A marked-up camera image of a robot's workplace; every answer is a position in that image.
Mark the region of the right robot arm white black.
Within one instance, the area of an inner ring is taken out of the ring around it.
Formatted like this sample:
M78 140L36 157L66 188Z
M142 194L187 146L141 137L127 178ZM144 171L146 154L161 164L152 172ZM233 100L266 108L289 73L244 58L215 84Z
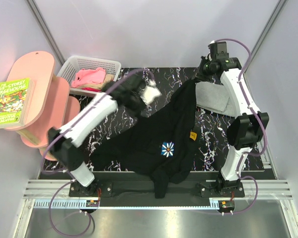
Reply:
M210 52L201 58L194 73L196 105L217 114L233 117L226 131L229 151L216 183L216 192L228 196L240 181L243 164L254 146L267 141L266 127L269 115L260 111L254 102L244 79L249 65L242 65L238 58L227 51L229 39L212 41Z

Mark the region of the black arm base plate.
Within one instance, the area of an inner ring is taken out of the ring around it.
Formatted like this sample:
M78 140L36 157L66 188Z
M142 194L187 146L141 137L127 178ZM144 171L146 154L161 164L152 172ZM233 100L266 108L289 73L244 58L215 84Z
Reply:
M163 198L156 198L153 182L141 180L97 180L84 187L79 182L70 186L70 197L100 196L102 207L203 207L210 206L210 198L234 199L245 196L243 186L218 191L214 181L184 180L179 184L170 183Z

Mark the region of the black t shirt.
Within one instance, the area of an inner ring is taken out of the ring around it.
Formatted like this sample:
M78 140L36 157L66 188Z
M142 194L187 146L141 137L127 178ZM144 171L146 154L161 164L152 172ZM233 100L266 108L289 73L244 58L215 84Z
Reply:
M195 112L196 81L189 79L162 109L102 142L90 156L95 170L118 162L123 169L149 176L155 197L164 198L169 183L184 181L193 167L201 136Z

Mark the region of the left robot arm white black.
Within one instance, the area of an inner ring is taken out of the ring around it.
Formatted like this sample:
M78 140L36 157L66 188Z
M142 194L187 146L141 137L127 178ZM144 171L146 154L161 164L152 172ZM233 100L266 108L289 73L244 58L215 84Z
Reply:
M105 83L101 92L72 120L59 129L52 127L47 132L49 142L46 153L50 153L65 167L86 196L93 196L97 192L97 184L79 150L85 138L119 106L125 106L132 112L140 112L155 97L160 96L155 79L145 81L138 73L139 70L134 70L118 81Z

